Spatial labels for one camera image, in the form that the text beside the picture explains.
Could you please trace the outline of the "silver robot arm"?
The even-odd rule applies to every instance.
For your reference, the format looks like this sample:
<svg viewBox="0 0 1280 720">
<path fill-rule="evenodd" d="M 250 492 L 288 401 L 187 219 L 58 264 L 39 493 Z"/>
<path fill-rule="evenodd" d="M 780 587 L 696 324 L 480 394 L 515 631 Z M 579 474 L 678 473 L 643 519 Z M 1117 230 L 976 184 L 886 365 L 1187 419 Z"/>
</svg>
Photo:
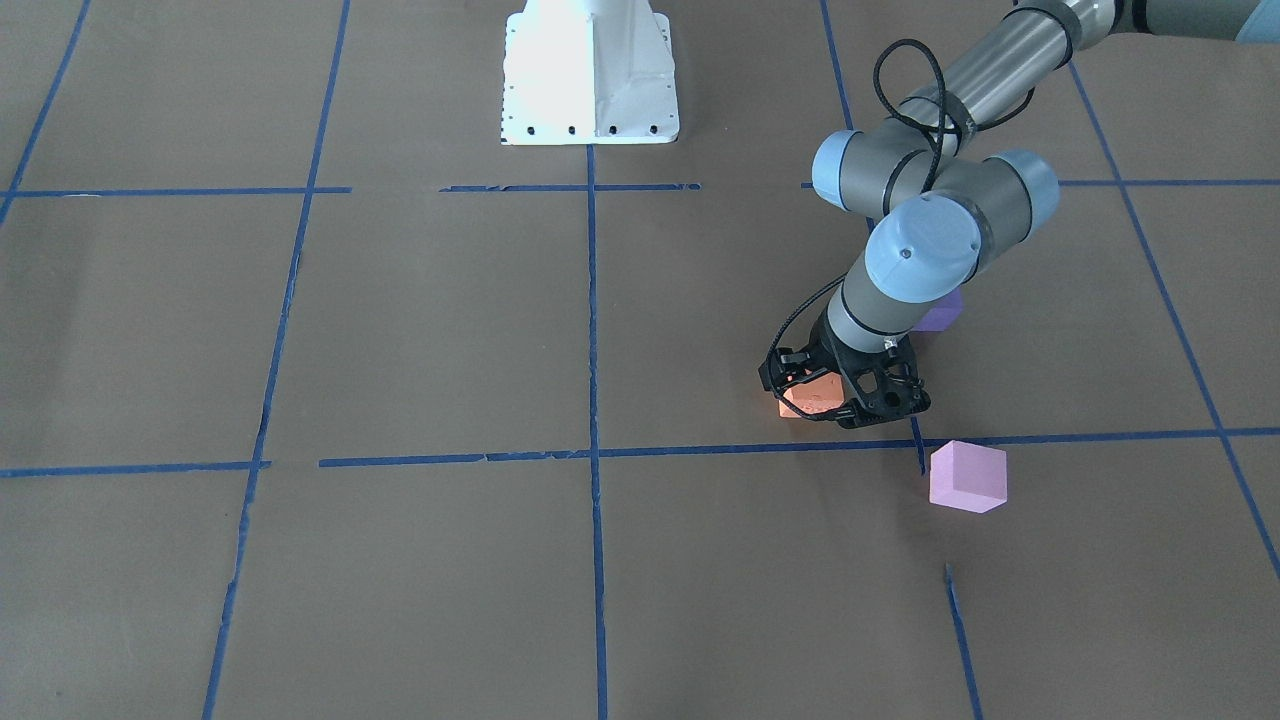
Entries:
<svg viewBox="0 0 1280 720">
<path fill-rule="evenodd" d="M 832 133 L 812 164 L 814 191 L 874 228 L 850 270 L 818 292 L 827 305 L 808 343 L 771 345 L 763 388 L 795 409 L 787 389 L 837 377 L 841 405 L 797 415 L 846 429 L 924 413 L 931 397 L 910 332 L 1060 204 L 1042 156 L 1010 150 L 965 161 L 963 150 L 1024 111 L 1038 83 L 1076 54 L 1124 33 L 1275 44 L 1277 4 L 1020 1 L 948 67 L 918 38 L 882 50 L 872 87 L 884 119 Z"/>
</svg>

